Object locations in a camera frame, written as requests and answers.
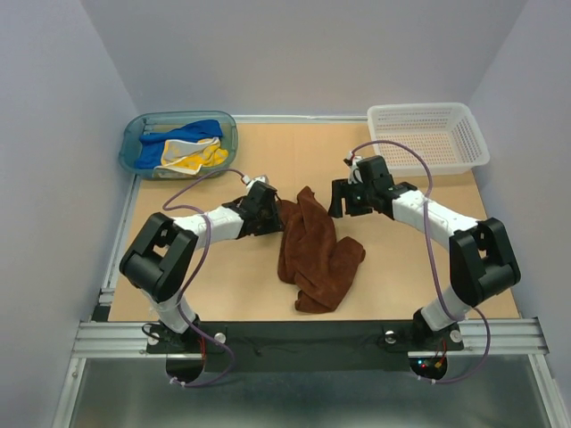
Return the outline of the brown towel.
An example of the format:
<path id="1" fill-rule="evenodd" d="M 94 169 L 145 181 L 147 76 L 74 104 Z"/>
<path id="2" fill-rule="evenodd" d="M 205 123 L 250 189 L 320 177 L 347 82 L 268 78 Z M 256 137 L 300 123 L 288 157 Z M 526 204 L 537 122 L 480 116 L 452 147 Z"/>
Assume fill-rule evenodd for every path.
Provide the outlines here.
<path id="1" fill-rule="evenodd" d="M 308 186 L 295 202 L 282 200 L 278 207 L 284 231 L 277 276 L 298 287 L 294 308 L 307 314 L 336 311 L 366 257 L 365 248 L 350 236 L 337 238 L 333 219 Z"/>

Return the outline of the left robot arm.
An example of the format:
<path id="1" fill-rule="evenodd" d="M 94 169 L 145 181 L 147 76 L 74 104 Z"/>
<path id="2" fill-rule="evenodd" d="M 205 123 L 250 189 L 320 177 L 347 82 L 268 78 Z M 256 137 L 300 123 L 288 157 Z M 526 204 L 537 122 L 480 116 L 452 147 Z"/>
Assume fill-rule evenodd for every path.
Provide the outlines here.
<path id="1" fill-rule="evenodd" d="M 277 206 L 277 189 L 258 179 L 247 185 L 246 195 L 204 213 L 170 218 L 151 215 L 120 261 L 120 273 L 150 301 L 168 341 L 177 350 L 198 343 L 196 314 L 183 297 L 183 281 L 196 250 L 212 244 L 284 228 Z"/>

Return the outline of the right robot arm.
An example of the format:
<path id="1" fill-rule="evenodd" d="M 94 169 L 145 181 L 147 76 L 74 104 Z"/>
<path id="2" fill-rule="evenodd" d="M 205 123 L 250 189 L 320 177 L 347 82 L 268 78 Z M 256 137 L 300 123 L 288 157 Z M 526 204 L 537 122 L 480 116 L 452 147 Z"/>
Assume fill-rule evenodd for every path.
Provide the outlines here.
<path id="1" fill-rule="evenodd" d="M 417 229 L 426 244 L 438 243 L 449 254 L 449 286 L 438 288 L 436 298 L 413 316 L 410 337 L 416 345 L 432 347 L 444 329 L 520 281 L 507 230 L 497 218 L 461 215 L 410 183 L 395 183 L 381 156 L 350 154 L 344 162 L 350 174 L 332 183 L 330 217 L 377 212 Z"/>

